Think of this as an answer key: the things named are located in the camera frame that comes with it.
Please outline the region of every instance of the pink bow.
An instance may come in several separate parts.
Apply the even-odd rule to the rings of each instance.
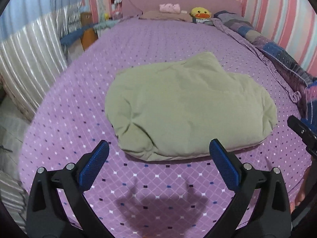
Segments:
[[[169,12],[169,13],[180,14],[180,5],[178,3],[177,4],[171,4],[171,3],[160,4],[159,10],[160,10],[160,12]]]

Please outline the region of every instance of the purple bed sheet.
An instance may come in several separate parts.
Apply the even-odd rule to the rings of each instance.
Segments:
[[[278,108],[278,125],[258,146],[237,152],[255,168],[281,168],[293,197],[310,155],[287,127],[300,117],[283,78],[258,56],[215,27],[177,21],[130,19],[96,41],[57,79],[25,135],[20,177],[29,192],[38,167],[60,169],[91,152],[101,139],[111,142],[110,155],[85,197],[115,237],[203,237],[230,203],[213,161],[208,158],[142,162],[118,146],[105,117],[104,101],[115,75],[124,68],[185,60],[211,51],[230,72],[249,74],[270,93]],[[76,219],[60,191],[70,219]],[[241,225],[252,213],[255,200]]]

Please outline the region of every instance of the floor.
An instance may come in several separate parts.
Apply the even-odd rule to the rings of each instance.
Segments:
[[[0,170],[14,179],[20,179],[17,170],[19,151],[23,144],[24,133],[30,122],[21,114],[6,96],[0,105]]]
[[[109,28],[101,29],[97,31],[99,37],[101,37]],[[68,47],[67,63],[70,65],[84,52],[80,39],[77,39],[70,47]]]

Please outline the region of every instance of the striped wallpaper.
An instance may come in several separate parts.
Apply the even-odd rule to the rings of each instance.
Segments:
[[[97,8],[97,0],[89,0],[90,11],[93,16],[93,21],[98,22],[98,8]]]
[[[243,16],[317,76],[317,15],[307,0],[238,0]]]

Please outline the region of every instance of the screw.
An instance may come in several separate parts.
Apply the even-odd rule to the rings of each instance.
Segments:
[[[243,167],[246,169],[246,170],[251,170],[252,169],[252,165],[250,165],[249,163],[245,163],[243,165]]]
[[[75,167],[74,163],[69,163],[69,164],[67,164],[66,169],[72,170],[74,167]]]
[[[279,174],[281,170],[278,167],[273,168],[274,173]]]
[[[45,168],[44,168],[44,167],[40,167],[40,168],[37,170],[37,172],[38,172],[39,174],[41,174],[41,173],[43,173],[43,172],[44,172],[44,170],[45,170]]]

